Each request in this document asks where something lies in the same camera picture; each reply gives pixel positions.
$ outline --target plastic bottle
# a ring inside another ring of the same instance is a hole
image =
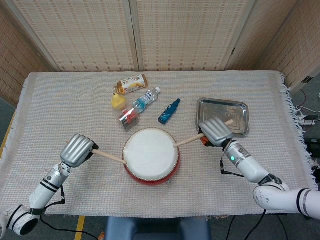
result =
[[[160,88],[156,87],[152,90],[148,90],[142,97],[138,98],[132,104],[135,111],[139,114],[142,113],[147,106],[152,104],[155,100],[158,99],[158,94],[160,93]]]
[[[117,82],[113,87],[113,92],[116,94],[128,94],[141,88],[147,88],[148,81],[144,74],[132,76]]]
[[[179,103],[180,98],[178,98],[175,102],[170,104],[168,108],[158,118],[159,123],[165,125],[168,122],[168,120],[172,117],[172,115],[177,111]]]

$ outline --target bottle label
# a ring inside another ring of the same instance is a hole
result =
[[[146,87],[146,83],[142,75],[132,76],[127,79],[121,80],[124,94],[134,92],[138,89]]]
[[[146,92],[142,97],[140,97],[140,99],[145,106],[148,106],[153,101],[152,94],[150,92]]]

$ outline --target beige panel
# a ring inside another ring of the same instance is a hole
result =
[[[62,71],[135,70],[125,1],[13,2]]]
[[[262,56],[257,69],[283,72],[289,87],[298,85],[309,74],[319,70],[319,13],[319,0],[299,1]]]
[[[297,0],[257,0],[226,69],[253,70]]]
[[[144,70],[223,70],[252,3],[136,0]]]
[[[31,72],[48,72],[46,63],[0,8],[0,97],[17,106]]]

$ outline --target blue chair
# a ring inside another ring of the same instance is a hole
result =
[[[108,217],[105,240],[211,240],[206,217]]]

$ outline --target robotic finger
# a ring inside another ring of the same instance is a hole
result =
[[[94,141],[83,135],[75,134],[60,153],[61,161],[71,168],[77,168],[92,157],[93,149],[99,149]]]
[[[199,133],[205,135],[205,137],[201,138],[201,141],[206,147],[225,148],[233,138],[233,133],[227,125],[217,117],[201,122]]]

